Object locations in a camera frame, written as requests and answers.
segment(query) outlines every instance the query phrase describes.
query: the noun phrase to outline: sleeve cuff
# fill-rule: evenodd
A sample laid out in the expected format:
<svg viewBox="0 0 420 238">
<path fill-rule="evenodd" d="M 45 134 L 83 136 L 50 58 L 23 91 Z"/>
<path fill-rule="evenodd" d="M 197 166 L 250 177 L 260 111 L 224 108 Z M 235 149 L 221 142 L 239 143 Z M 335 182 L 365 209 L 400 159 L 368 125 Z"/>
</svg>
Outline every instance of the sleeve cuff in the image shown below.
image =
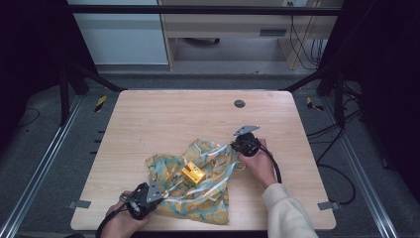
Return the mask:
<svg viewBox="0 0 420 238">
<path fill-rule="evenodd" d="M 278 201 L 288 197 L 286 188 L 281 183 L 270 185 L 262 194 L 262 198 L 267 210 L 270 210 Z"/>
</svg>

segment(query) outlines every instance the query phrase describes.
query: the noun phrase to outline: crumpled plastic bag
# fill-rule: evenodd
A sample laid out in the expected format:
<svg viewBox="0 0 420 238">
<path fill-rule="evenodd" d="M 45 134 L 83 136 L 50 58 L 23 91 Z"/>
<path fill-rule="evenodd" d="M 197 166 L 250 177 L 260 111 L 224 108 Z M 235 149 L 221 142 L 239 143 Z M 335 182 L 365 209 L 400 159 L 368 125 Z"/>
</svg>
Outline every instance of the crumpled plastic bag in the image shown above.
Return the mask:
<svg viewBox="0 0 420 238">
<path fill-rule="evenodd" d="M 207 176 L 196 187 L 189 187 L 181 173 L 188 162 L 193 162 Z M 238 162 L 238 153 L 230 145 L 221 146 L 201 138 L 191 143 L 180 157 L 154 155 L 146 159 L 149 179 L 155 179 L 160 190 L 168 192 L 157 212 L 206 223 L 227 224 L 227 184 Z"/>
</svg>

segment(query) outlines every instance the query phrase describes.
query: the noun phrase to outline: table surface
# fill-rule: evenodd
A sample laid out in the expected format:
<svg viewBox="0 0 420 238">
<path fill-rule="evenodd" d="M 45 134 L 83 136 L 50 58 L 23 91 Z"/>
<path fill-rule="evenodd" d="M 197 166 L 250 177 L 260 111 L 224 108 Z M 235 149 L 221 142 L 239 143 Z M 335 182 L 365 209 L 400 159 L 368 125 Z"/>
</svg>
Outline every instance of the table surface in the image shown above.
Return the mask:
<svg viewBox="0 0 420 238">
<path fill-rule="evenodd" d="M 243 108 L 236 100 L 245 101 Z M 235 140 L 243 125 L 266 138 L 291 196 L 305 207 L 315 229 L 336 226 L 331 209 L 318 203 L 327 194 L 315 165 L 291 93 L 266 90 L 127 90 L 121 92 L 80 200 L 71 220 L 74 230 L 96 230 L 109 206 L 124 190 L 148 181 L 145 160 L 156 154 L 180 156 L 196 138 L 221 145 Z M 235 170 L 228 183 L 227 225 L 154 214 L 145 230 L 266 230 L 262 186 L 248 170 Z"/>
</svg>

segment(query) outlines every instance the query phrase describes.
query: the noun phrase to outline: wall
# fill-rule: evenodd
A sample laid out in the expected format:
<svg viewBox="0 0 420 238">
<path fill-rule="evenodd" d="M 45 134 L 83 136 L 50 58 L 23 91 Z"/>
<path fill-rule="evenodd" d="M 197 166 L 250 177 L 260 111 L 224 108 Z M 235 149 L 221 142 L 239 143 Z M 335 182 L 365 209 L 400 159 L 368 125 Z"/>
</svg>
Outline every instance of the wall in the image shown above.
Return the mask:
<svg viewBox="0 0 420 238">
<path fill-rule="evenodd" d="M 156 0 L 67 0 L 68 4 L 156 5 Z M 74 14 L 95 64 L 167 64 L 159 15 Z"/>
</svg>

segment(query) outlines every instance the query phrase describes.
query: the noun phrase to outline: hand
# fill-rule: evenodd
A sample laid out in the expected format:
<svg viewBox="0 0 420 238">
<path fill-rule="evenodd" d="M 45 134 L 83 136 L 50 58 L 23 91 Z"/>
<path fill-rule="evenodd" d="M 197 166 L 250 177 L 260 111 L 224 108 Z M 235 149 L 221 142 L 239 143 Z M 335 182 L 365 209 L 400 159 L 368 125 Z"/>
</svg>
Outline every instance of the hand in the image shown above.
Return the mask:
<svg viewBox="0 0 420 238">
<path fill-rule="evenodd" d="M 117 204 L 112 205 L 106 215 L 112 211 L 117 210 L 123 204 L 119 201 Z M 130 238 L 136 231 L 141 230 L 150 222 L 150 216 L 147 215 L 143 220 L 134 219 L 129 211 L 120 211 L 114 218 L 112 218 L 108 224 L 105 225 L 102 230 L 102 238 Z"/>
<path fill-rule="evenodd" d="M 265 139 L 259 140 L 260 143 L 266 147 Z M 239 160 L 250 169 L 253 176 L 262 184 L 264 189 L 277 183 L 272 161 L 264 151 L 258 150 L 252 157 L 246 157 L 240 153 Z"/>
</svg>

